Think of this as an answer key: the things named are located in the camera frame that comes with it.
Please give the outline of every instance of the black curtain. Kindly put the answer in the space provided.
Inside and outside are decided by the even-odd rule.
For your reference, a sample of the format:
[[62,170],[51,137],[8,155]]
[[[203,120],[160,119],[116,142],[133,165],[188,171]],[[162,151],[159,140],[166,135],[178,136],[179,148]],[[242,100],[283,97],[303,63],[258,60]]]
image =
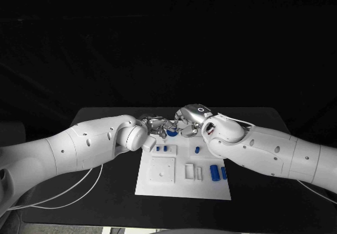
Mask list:
[[0,119],[28,140],[82,107],[201,103],[273,107],[337,146],[333,2],[12,1],[0,13]]

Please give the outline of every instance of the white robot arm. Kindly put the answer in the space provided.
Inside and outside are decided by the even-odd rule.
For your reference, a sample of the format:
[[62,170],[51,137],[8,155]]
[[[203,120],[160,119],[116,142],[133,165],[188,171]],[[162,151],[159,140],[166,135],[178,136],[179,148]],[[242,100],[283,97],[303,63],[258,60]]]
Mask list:
[[231,159],[255,172],[297,179],[337,193],[337,149],[310,143],[274,129],[215,116],[201,104],[185,106],[176,113],[176,122],[192,123],[178,129],[180,135],[193,137],[198,131],[218,158]]
[[121,153],[140,147],[150,152],[165,128],[176,124],[163,117],[130,115],[95,119],[77,124],[55,136],[0,147],[0,216],[23,193],[42,181],[75,171],[98,167]]

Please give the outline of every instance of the white board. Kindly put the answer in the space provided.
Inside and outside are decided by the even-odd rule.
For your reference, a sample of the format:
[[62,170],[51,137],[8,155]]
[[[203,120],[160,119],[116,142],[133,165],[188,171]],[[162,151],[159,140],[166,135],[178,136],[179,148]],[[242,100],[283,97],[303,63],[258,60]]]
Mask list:
[[[186,126],[180,121],[178,127],[185,128]],[[224,159],[211,154],[201,134],[192,138],[180,135],[167,136],[167,139],[162,139],[159,135],[152,136],[157,139],[157,145],[152,152],[143,151],[142,154],[136,195],[231,200],[228,179],[225,180],[222,176]],[[199,154],[196,154],[196,146],[201,147]],[[173,169],[169,167],[166,158],[167,160],[175,159]],[[186,164],[193,164],[195,179],[186,179]],[[211,165],[218,165],[221,181],[212,181]],[[173,181],[170,181],[172,171],[175,173]],[[157,177],[156,182],[150,180],[154,176]]]

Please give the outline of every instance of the white cable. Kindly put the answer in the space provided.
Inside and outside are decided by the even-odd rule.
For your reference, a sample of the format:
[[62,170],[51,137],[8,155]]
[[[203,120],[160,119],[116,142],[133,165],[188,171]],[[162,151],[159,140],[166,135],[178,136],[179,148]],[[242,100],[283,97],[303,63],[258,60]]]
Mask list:
[[303,184],[303,186],[307,187],[307,189],[310,189],[317,195],[320,195],[323,198],[326,198],[327,200],[330,200],[333,203],[337,204],[336,201],[333,201],[333,200],[329,199],[324,195],[322,195],[317,191],[314,191],[300,180],[297,180],[297,181],[298,181],[298,182]]
[[[98,175],[98,177],[97,177],[97,181],[98,181],[98,179],[100,179],[100,177],[101,177],[103,168],[104,168],[104,165],[101,166],[101,171],[100,171],[100,175]],[[95,181],[95,183],[94,183],[94,185],[93,185],[93,187],[91,187],[91,189],[90,189],[88,192],[85,193],[85,195],[87,195],[87,194],[90,193],[90,191],[94,189],[94,187],[95,187],[95,185],[97,185],[97,181]],[[85,197],[85,195],[84,195],[78,200],[75,200],[72,203],[70,203],[70,204],[67,204],[67,205],[64,205],[64,206],[59,206],[59,207],[44,207],[44,206],[32,206],[32,207],[36,207],[36,208],[41,208],[41,209],[58,209],[58,208],[64,208],[64,207],[70,206],[71,204],[74,204],[77,201],[80,201],[80,200]]]
[[231,117],[225,116],[225,115],[221,114],[221,113],[218,113],[218,114],[222,115],[225,118],[229,118],[229,119],[232,119],[232,120],[235,120],[235,121],[238,121],[238,122],[242,122],[242,123],[247,123],[247,124],[251,125],[251,126],[255,126],[252,123],[248,123],[248,122],[245,122],[245,121],[242,121],[242,120],[238,120],[238,119],[235,119],[235,118],[231,118]]
[[31,207],[31,206],[35,206],[35,205],[39,205],[41,203],[46,202],[46,201],[51,201],[52,199],[55,199],[57,197],[59,197],[61,195],[64,195],[70,190],[72,190],[77,185],[82,182],[82,180],[85,179],[85,177],[90,175],[90,172],[93,171],[93,169],[90,169],[88,173],[85,174],[85,176],[82,177],[81,181],[65,191],[62,192],[59,195],[51,197],[49,199],[46,199],[45,201],[39,201],[31,205],[21,205],[21,206],[13,206],[10,207],[8,210],[12,211],[12,210],[18,210],[18,209],[22,209],[22,208],[26,208],[26,207]]

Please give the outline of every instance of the black table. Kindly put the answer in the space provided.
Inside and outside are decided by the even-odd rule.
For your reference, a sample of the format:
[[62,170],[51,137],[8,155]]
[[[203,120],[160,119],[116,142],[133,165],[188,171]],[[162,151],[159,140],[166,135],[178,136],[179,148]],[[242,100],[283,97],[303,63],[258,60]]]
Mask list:
[[[290,133],[273,108],[212,107],[232,118]],[[84,108],[72,125],[103,117],[156,113],[173,119],[173,108]],[[336,233],[333,204],[296,180],[265,176],[225,159],[232,201],[136,195],[142,149],[121,154],[104,165],[95,188],[71,206],[45,210],[28,208],[23,222],[156,229],[211,228],[245,233]],[[31,199],[38,202],[70,188],[87,171],[68,173],[42,182]],[[100,173],[44,206],[68,204],[88,191]],[[311,187],[326,194],[324,189]]]

